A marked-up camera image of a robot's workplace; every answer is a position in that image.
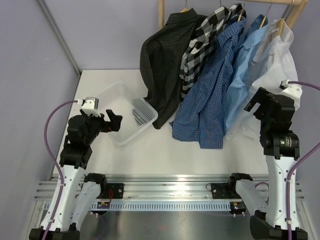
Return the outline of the yellow hanger of white shirt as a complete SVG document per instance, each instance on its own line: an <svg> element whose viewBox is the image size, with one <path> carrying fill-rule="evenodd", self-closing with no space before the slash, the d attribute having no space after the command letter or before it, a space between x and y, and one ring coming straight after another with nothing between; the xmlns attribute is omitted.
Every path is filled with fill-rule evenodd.
<svg viewBox="0 0 320 240"><path fill-rule="evenodd" d="M284 23L285 23L285 19L282 17L278 20L277 25L271 28L270 37L269 37L270 41L272 41L275 37L280 36L282 34Z"/></svg>

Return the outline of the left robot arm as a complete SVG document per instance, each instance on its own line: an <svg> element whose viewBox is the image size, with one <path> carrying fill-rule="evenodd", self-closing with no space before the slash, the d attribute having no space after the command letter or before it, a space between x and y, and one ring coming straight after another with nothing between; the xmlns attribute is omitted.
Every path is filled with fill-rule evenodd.
<svg viewBox="0 0 320 240"><path fill-rule="evenodd" d="M30 231L30 240L78 240L90 205L108 194L104 174L85 174L92 155L91 144L100 133L118 132L123 117L112 110L104 115L87 115L83 110L68 120L57 182L51 204L38 228Z"/></svg>

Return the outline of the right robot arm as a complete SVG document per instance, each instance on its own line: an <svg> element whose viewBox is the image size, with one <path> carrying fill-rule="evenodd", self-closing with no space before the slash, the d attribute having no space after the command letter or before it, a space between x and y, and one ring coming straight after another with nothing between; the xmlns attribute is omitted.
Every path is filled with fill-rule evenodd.
<svg viewBox="0 0 320 240"><path fill-rule="evenodd" d="M244 108L260 120L260 144L268 169L268 202L257 191L253 179L233 173L227 193L241 198L250 213L249 228L255 240L306 240L296 210L295 167L300 157L300 142L291 130L294 100L260 87Z"/></svg>

